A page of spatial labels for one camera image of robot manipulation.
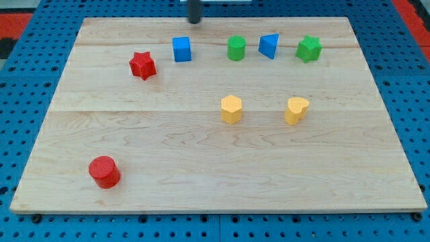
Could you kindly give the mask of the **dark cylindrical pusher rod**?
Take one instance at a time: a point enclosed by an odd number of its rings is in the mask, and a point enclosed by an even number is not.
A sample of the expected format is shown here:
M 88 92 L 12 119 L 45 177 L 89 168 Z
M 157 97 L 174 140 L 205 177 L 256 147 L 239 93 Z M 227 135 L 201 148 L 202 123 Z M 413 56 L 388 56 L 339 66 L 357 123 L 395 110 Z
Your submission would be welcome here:
M 201 1 L 188 0 L 187 1 L 187 20 L 190 24 L 198 24 L 201 21 Z

